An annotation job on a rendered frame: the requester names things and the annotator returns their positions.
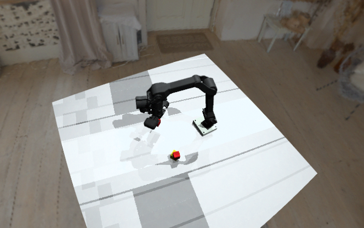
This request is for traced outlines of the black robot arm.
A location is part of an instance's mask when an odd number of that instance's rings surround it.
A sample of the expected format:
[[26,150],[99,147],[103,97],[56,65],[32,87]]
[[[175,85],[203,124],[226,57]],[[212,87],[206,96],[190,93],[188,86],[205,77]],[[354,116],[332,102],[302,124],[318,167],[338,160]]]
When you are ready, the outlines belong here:
[[196,87],[206,94],[206,107],[202,109],[204,121],[201,124],[208,130],[218,123],[214,109],[214,96],[217,93],[217,87],[212,78],[207,76],[193,75],[192,77],[180,79],[170,83],[157,82],[153,83],[147,90],[146,96],[136,96],[136,109],[140,112],[151,113],[150,106],[154,109],[160,109],[163,101],[167,101],[167,96],[171,93],[179,92],[185,89]]

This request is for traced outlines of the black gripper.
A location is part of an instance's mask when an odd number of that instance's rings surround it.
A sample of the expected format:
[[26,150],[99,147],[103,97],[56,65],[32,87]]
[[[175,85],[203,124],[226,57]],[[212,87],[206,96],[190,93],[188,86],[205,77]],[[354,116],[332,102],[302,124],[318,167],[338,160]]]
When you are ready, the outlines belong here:
[[152,114],[152,115],[149,118],[146,118],[146,120],[144,122],[144,126],[154,130],[160,121],[158,119],[161,119],[161,117],[164,115],[164,113],[166,111],[165,109],[163,109],[163,107],[168,108],[168,106],[169,106],[168,101],[163,101],[163,106],[160,109],[154,109],[154,108],[152,108],[152,106],[150,106],[150,109],[151,109],[150,114]]

